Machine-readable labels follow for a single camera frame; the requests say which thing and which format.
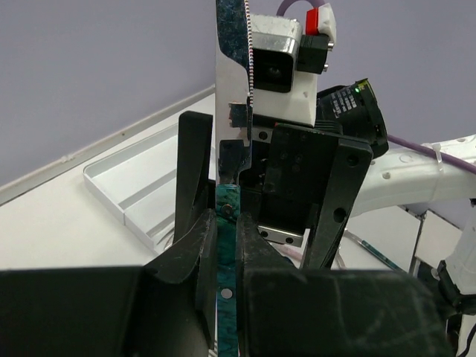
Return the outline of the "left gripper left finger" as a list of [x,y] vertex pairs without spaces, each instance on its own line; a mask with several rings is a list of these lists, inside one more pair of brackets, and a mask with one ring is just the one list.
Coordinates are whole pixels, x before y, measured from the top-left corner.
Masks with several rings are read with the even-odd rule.
[[216,214],[145,266],[1,273],[3,356],[207,356],[215,342]]

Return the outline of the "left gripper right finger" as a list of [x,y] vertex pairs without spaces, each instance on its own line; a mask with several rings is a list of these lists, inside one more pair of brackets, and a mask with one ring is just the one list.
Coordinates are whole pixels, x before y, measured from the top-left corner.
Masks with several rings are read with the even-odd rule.
[[451,356],[429,290],[396,271],[300,270],[237,220],[243,356]]

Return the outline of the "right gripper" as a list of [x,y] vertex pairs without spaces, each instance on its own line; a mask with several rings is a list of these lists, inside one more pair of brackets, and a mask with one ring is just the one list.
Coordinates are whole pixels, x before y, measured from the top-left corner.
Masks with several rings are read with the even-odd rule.
[[[178,121],[175,238],[210,207],[213,116],[186,111]],[[242,206],[269,242],[300,247],[309,234],[302,269],[330,268],[372,158],[368,141],[335,124],[258,126]]]

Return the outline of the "spoon teal handle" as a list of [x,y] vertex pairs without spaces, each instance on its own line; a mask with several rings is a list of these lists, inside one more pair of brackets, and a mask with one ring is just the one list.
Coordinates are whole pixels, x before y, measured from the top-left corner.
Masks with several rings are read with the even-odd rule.
[[355,244],[360,245],[367,253],[371,254],[378,261],[385,264],[388,268],[393,269],[394,271],[405,272],[400,268],[395,262],[386,257],[382,252],[373,247],[369,242],[357,237],[355,234],[350,233],[349,231],[344,232],[344,236],[352,240]]

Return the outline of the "teal handled knife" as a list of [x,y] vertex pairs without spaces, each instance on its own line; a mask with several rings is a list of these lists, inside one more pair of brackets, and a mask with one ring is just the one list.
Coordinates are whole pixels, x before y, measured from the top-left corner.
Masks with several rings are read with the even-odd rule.
[[251,166],[254,63],[248,1],[216,2],[217,354],[238,356],[236,232],[239,175]]

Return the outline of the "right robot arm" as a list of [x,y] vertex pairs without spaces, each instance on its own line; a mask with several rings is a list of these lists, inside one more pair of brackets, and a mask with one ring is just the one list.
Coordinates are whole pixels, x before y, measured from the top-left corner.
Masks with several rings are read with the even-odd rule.
[[[176,232],[210,214],[211,337],[220,356],[449,356],[442,320],[475,313],[457,279],[464,260],[439,263],[424,289],[397,271],[332,271],[344,227],[370,210],[475,194],[475,152],[443,151],[388,136],[366,80],[317,95],[313,128],[258,115],[252,148],[226,140],[227,158],[250,158],[239,186],[208,178],[212,118],[178,122]],[[449,149],[457,154],[448,154]]]

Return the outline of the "white cutlery tray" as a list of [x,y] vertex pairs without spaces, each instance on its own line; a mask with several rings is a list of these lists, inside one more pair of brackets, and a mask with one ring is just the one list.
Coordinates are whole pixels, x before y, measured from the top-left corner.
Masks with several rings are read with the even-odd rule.
[[155,254],[172,244],[178,127],[161,130],[83,170],[89,192]]

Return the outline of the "metal rear rail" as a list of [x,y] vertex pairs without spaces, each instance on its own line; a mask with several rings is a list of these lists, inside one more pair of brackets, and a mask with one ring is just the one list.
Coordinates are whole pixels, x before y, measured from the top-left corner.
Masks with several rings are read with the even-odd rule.
[[66,173],[74,167],[85,163],[91,158],[101,154],[102,152],[111,149],[112,147],[124,142],[127,139],[137,135],[140,132],[154,126],[163,120],[175,115],[188,106],[191,106],[200,100],[212,95],[215,90],[215,85],[212,85],[202,91],[197,92],[189,97],[186,97],[179,102],[176,102],[164,109],[161,109],[144,119],[133,123],[126,128],[119,130],[93,144],[88,145],[76,152],[69,153],[62,156],[50,164],[40,167],[27,175],[22,176],[8,184],[1,186],[1,205],[17,199],[18,197],[34,190],[42,184],[56,178],[57,176]]

